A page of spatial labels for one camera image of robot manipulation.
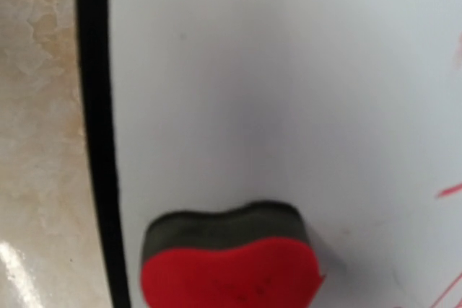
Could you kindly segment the white whiteboard black frame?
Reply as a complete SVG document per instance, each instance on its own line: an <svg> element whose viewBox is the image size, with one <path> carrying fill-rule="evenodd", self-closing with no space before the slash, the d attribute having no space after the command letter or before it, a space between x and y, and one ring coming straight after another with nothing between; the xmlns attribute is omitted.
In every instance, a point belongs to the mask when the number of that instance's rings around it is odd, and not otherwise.
<svg viewBox="0 0 462 308"><path fill-rule="evenodd" d="M114 307L176 211L295 207L307 307L461 305L461 0L77 0Z"/></svg>

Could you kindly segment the red black whiteboard eraser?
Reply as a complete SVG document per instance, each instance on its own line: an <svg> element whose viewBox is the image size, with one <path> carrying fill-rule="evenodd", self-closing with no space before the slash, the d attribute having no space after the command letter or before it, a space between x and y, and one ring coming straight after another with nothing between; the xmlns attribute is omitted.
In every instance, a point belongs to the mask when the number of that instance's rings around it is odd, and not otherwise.
<svg viewBox="0 0 462 308"><path fill-rule="evenodd" d="M144 234L140 284L149 307L307 307L323 280L303 218L288 203L176 211Z"/></svg>

